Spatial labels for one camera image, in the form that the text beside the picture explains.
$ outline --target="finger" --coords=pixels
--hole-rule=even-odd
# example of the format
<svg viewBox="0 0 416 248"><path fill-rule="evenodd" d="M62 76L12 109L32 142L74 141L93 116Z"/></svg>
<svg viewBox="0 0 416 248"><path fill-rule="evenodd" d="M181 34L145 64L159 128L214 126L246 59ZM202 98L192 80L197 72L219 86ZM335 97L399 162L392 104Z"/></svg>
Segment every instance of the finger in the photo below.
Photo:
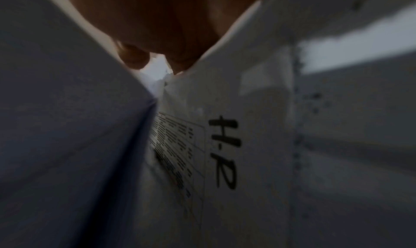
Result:
<svg viewBox="0 0 416 248"><path fill-rule="evenodd" d="M116 50L120 59L124 64L130 69L142 69L144 68L150 60L150 54L145 52L133 45L128 45L121 43L119 41L114 41Z"/></svg>

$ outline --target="hand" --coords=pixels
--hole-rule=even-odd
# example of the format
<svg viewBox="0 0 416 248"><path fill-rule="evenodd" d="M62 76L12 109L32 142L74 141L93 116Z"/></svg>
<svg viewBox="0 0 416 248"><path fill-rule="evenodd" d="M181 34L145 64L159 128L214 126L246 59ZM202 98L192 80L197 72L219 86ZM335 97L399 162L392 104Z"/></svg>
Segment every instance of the hand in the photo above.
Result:
<svg viewBox="0 0 416 248"><path fill-rule="evenodd" d="M173 72L191 67L255 0L70 0L112 37L132 69L164 54Z"/></svg>

